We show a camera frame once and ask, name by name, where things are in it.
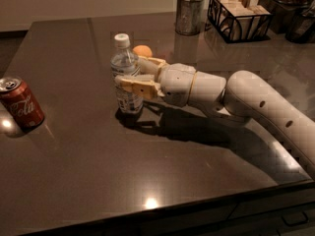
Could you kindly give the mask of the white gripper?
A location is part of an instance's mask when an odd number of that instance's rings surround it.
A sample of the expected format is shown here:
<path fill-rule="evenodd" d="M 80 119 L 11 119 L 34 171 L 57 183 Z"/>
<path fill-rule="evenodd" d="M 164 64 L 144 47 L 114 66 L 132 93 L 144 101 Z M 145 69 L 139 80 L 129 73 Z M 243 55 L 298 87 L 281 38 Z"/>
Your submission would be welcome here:
<path fill-rule="evenodd" d="M 144 99 L 161 97 L 166 103 L 178 107 L 187 104 L 196 74 L 194 67 L 180 63 L 167 65 L 163 59 L 145 56 L 139 57 L 138 64 L 141 73 L 148 75 L 118 75 L 114 79 L 115 83 Z"/>

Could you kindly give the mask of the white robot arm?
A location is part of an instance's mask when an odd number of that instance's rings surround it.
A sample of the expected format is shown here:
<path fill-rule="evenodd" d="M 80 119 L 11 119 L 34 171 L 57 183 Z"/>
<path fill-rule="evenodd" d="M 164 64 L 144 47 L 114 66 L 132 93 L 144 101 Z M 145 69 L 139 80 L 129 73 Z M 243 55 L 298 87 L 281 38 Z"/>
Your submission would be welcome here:
<path fill-rule="evenodd" d="M 145 99 L 197 108 L 224 124 L 254 119 L 293 152 L 309 175 L 315 174 L 315 122 L 256 74 L 241 70 L 225 79 L 157 58 L 141 57 L 139 63 L 139 75 L 118 75 L 115 83 Z"/>

